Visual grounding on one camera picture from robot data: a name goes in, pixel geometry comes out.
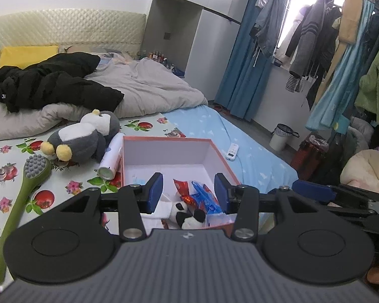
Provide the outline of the blue red plastic bag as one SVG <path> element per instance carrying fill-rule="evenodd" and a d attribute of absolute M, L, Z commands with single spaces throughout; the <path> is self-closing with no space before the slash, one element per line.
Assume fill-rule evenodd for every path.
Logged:
<path fill-rule="evenodd" d="M 194 192 L 191 197 L 196 201 L 197 208 L 205 213 L 205 227 L 213 228 L 233 224 L 236 215 L 227 215 L 222 211 L 217 198 L 205 185 L 192 181 Z"/>

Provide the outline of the small panda plush toy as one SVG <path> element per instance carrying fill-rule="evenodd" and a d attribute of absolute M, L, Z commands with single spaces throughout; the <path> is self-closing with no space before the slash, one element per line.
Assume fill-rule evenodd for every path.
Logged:
<path fill-rule="evenodd" d="M 172 203 L 170 221 L 184 230 L 202 229 L 205 225 L 206 214 L 202 209 L 191 212 L 184 202 Z"/>

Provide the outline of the red foil wrapper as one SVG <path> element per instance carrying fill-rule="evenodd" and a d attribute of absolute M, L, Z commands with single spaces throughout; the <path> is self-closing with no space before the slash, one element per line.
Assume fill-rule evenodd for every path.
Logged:
<path fill-rule="evenodd" d="M 179 181 L 176 179 L 174 179 L 173 181 L 174 181 L 174 185 L 177 189 L 177 192 L 179 193 L 181 200 L 185 204 L 187 204 L 191 207 L 197 208 L 198 207 L 197 202 L 190 195 L 190 189 L 189 189 L 188 182 L 187 181 Z"/>

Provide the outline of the grey duvet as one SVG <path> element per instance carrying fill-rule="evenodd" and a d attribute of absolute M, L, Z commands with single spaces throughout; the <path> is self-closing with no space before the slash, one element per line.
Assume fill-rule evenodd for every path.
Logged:
<path fill-rule="evenodd" d="M 162 64 L 143 58 L 128 60 L 114 53 L 87 78 L 124 94 L 113 110 L 118 118 L 133 118 L 206 105 L 204 94 Z M 48 131 L 62 120 L 78 121 L 92 108 L 56 103 L 38 110 L 7 111 L 0 104 L 0 140 L 31 137 Z"/>

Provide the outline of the hanging clothes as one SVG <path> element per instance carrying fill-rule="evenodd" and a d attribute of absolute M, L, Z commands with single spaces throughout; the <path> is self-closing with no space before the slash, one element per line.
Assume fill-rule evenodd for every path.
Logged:
<path fill-rule="evenodd" d="M 316 78 L 306 96 L 314 111 L 306 127 L 340 131 L 363 58 L 364 30 L 377 7 L 375 0 L 344 0 L 342 6 L 333 0 L 267 0 L 252 30 L 259 77 L 246 119 L 257 113 L 278 60 L 288 71 L 282 87 L 290 92 L 299 91 L 306 77 Z"/>

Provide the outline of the blue curtain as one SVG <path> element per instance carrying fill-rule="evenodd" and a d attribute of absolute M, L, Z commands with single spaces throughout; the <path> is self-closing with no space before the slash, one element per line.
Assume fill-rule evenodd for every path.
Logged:
<path fill-rule="evenodd" d="M 240 29 L 214 102 L 250 121 L 268 84 L 287 0 L 248 0 Z"/>

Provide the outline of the small trash bin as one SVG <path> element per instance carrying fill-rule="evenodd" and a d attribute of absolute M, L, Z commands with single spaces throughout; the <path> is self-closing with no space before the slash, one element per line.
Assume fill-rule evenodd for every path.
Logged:
<path fill-rule="evenodd" d="M 300 135 L 286 124 L 279 123 L 272 132 L 269 146 L 276 152 L 281 152 L 291 137 L 299 138 Z"/>

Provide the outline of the grey penguin plush toy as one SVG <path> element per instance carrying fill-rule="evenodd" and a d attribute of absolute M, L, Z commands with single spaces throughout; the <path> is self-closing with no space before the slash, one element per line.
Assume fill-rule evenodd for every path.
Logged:
<path fill-rule="evenodd" d="M 93 110 L 80 122 L 52 133 L 41 143 L 41 151 L 64 162 L 85 163 L 90 159 L 99 162 L 119 131 L 120 122 L 113 112 Z"/>

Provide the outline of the pink cardboard box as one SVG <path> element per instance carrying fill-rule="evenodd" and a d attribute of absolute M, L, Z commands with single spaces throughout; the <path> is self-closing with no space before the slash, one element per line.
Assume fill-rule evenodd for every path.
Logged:
<path fill-rule="evenodd" d="M 214 191 L 214 177 L 223 173 L 232 185 L 240 182 L 217 146 L 209 139 L 124 136 L 120 172 L 121 185 L 134 178 L 149 180 L 163 175 L 163 192 L 180 201 L 174 179 L 206 184 Z"/>

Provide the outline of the black jacket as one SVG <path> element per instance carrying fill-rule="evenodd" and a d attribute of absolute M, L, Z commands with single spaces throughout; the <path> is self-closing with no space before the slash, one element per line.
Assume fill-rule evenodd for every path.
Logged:
<path fill-rule="evenodd" d="M 25 69 L 0 68 L 0 103 L 9 112 L 41 110 L 65 103 L 89 110 L 113 112 L 124 94 L 86 77 L 95 72 L 100 57 L 84 52 L 60 53 Z"/>

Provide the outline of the white tissue paper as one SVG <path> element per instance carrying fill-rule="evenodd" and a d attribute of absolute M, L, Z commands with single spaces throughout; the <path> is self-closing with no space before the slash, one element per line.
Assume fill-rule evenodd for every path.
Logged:
<path fill-rule="evenodd" d="M 169 220 L 173 204 L 175 203 L 178 203 L 177 199 L 171 200 L 162 194 L 155 210 L 151 214 L 140 214 L 147 235 L 150 235 L 153 229 L 163 228 L 163 221 Z"/>

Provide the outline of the grey wardrobe cabinet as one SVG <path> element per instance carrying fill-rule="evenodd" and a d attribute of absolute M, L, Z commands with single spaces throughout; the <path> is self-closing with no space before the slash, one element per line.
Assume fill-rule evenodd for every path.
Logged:
<path fill-rule="evenodd" d="M 214 100 L 248 0 L 152 0 L 142 52 L 165 57 Z"/>

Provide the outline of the yellow pillow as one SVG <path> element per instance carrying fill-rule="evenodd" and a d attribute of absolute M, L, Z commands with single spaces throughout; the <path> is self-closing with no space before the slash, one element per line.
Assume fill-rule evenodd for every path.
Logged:
<path fill-rule="evenodd" d="M 3 66 L 26 67 L 38 64 L 58 53 L 57 45 L 51 46 L 6 46 L 1 50 L 0 68 Z"/>

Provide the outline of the cream padded headboard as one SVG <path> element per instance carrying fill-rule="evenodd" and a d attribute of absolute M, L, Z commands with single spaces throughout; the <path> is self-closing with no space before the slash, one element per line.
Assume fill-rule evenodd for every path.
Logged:
<path fill-rule="evenodd" d="M 6 46 L 83 45 L 134 57 L 141 48 L 145 14 L 117 10 L 60 8 L 0 16 L 0 54 Z"/>

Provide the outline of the blue surgical masks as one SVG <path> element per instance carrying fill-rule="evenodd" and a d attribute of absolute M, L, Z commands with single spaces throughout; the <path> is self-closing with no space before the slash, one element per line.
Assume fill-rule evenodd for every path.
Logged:
<path fill-rule="evenodd" d="M 145 185 L 146 182 L 147 182 L 147 180 L 134 178 L 131 183 L 136 184 L 136 185 Z"/>

